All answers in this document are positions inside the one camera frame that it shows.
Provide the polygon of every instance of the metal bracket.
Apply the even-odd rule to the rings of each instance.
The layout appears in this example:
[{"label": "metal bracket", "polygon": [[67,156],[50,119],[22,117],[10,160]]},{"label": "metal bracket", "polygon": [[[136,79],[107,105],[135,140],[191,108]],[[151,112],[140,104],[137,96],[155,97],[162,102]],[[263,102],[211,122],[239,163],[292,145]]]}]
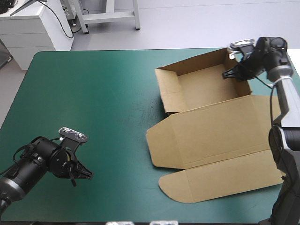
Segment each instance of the metal bracket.
[{"label": "metal bracket", "polygon": [[178,225],[176,220],[158,220],[150,222],[150,225]]},{"label": "metal bracket", "polygon": [[230,43],[227,48],[229,52],[229,58],[233,60],[235,58],[235,54],[242,53],[243,56],[245,56],[247,54],[252,53],[254,44],[254,39],[245,39],[242,41]]},{"label": "metal bracket", "polygon": [[132,221],[107,222],[106,225],[135,225]]}]

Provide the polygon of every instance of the white drawer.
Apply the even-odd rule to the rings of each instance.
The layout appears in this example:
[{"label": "white drawer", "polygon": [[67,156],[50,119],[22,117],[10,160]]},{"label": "white drawer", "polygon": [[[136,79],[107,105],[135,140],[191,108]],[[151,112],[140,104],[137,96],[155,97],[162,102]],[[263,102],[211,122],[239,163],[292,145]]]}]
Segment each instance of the white drawer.
[{"label": "white drawer", "polygon": [[0,39],[7,48],[49,47],[53,46],[47,33],[39,34],[0,34]]},{"label": "white drawer", "polygon": [[27,70],[33,56],[38,52],[55,51],[54,47],[7,48],[22,70]]},{"label": "white drawer", "polygon": [[0,34],[47,33],[40,19],[0,20]]}]

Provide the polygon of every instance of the unfolded cardboard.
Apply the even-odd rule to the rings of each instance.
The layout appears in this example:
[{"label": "unfolded cardboard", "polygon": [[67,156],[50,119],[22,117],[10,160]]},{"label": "unfolded cardboard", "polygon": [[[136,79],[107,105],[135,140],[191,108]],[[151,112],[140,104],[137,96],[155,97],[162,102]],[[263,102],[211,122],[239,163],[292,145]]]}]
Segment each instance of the unfolded cardboard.
[{"label": "unfolded cardboard", "polygon": [[[155,166],[184,169],[160,178],[170,198],[195,203],[282,182],[269,143],[268,96],[223,80],[236,64],[226,49],[156,69],[170,115],[146,134]],[[279,113],[273,103],[274,115]]]}]

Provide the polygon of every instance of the white cabinet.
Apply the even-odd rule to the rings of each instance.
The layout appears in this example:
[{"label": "white cabinet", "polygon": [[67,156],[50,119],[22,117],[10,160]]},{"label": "white cabinet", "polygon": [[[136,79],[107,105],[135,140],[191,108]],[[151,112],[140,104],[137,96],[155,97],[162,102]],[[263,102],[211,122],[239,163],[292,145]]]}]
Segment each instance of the white cabinet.
[{"label": "white cabinet", "polygon": [[[10,16],[25,0],[0,15],[0,39],[10,51],[22,70],[27,70],[33,56],[42,51],[68,51],[74,38],[68,38],[55,15],[39,2]],[[60,4],[60,0],[46,3],[58,16],[68,34],[72,31]]]}]

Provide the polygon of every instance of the white table frame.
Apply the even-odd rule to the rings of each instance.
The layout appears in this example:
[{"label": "white table frame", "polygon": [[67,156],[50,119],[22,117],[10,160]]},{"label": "white table frame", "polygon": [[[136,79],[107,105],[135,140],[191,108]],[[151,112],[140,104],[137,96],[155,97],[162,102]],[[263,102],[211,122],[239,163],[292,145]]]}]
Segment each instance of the white table frame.
[{"label": "white table frame", "polygon": [[135,20],[135,29],[139,30],[141,28],[137,0],[133,0],[133,11],[115,12],[114,11],[115,0],[106,0],[105,13],[97,13],[97,14],[89,14],[89,15],[84,14],[83,7],[81,5],[80,0],[73,0],[73,3],[82,31],[85,34],[89,33],[86,25],[90,23],[106,23],[106,22]]}]

